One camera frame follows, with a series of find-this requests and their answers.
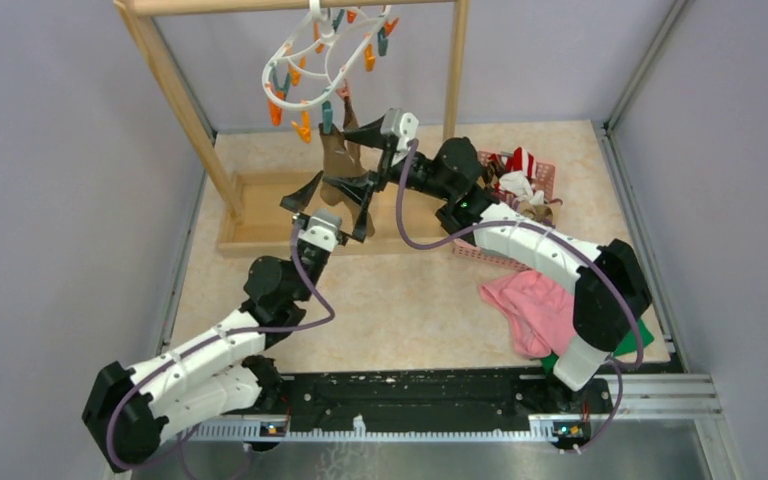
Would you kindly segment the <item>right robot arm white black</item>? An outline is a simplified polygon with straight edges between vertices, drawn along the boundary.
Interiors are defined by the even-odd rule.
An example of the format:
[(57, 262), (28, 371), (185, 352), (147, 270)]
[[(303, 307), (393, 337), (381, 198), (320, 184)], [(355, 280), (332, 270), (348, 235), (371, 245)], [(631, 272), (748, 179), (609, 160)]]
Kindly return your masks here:
[(586, 400), (586, 384), (621, 341), (628, 334), (642, 339), (637, 321), (652, 305), (653, 295), (633, 247), (620, 239), (607, 245), (577, 240), (516, 212), (480, 184), (484, 166), (469, 138), (449, 138), (428, 158), (418, 149), (417, 126), (413, 115), (393, 109), (374, 122), (343, 131), (345, 141), (381, 152), (372, 171), (325, 178), (358, 205), (355, 236), (366, 235), (373, 195), (394, 183), (398, 223), (403, 221), (405, 191), (442, 201), (435, 216), (447, 235), (434, 242), (435, 247), (462, 238), (564, 288), (573, 297), (574, 334), (553, 366), (556, 378), (546, 385), (546, 397), (554, 409), (574, 411)]

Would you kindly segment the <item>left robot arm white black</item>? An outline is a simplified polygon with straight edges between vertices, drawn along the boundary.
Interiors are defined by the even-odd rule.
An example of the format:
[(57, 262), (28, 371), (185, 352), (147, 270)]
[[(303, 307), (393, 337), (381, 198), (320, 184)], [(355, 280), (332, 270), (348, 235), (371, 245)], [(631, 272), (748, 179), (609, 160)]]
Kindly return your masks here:
[(131, 366), (114, 361), (100, 369), (82, 421), (113, 472), (157, 461), (162, 443), (204, 420), (277, 407), (282, 378), (264, 352), (336, 317), (316, 284), (350, 236), (329, 210), (303, 211), (325, 178), (318, 172), (282, 198), (281, 207), (294, 215), (290, 257), (255, 259), (239, 307), (179, 347)]

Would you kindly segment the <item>brown sock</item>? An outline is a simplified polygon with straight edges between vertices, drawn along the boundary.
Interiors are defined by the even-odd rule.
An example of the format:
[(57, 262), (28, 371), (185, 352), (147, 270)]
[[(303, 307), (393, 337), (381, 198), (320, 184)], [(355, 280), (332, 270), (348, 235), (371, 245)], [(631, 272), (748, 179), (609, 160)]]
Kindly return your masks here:
[[(318, 125), (319, 138), (323, 149), (323, 172), (328, 177), (359, 177), (367, 172), (360, 161), (360, 146), (346, 142), (343, 132), (332, 125), (328, 132), (322, 124)], [(344, 204), (351, 213), (352, 220), (357, 221), (360, 207), (348, 199), (337, 188), (323, 182), (320, 187), (320, 198), (330, 207)]]
[[(359, 123), (352, 105), (349, 82), (344, 80), (342, 86), (338, 88), (336, 92), (342, 99), (344, 106), (343, 131), (356, 130), (359, 127)], [(348, 140), (344, 141), (344, 146), (346, 149), (346, 161), (348, 166), (348, 172), (344, 173), (344, 176), (361, 175), (364, 172), (361, 162), (361, 147)]]

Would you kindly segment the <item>white round clip hanger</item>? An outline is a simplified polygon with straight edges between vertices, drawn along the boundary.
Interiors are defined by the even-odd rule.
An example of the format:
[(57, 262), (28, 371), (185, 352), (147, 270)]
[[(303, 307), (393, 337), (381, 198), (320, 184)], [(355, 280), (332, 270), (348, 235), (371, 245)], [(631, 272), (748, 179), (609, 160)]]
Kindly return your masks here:
[(266, 61), (260, 86), (270, 121), (285, 120), (298, 138), (310, 143), (319, 120), (333, 130), (332, 98), (344, 87), (349, 72), (375, 68), (399, 18), (391, 5), (326, 8), (309, 1), (308, 12)]

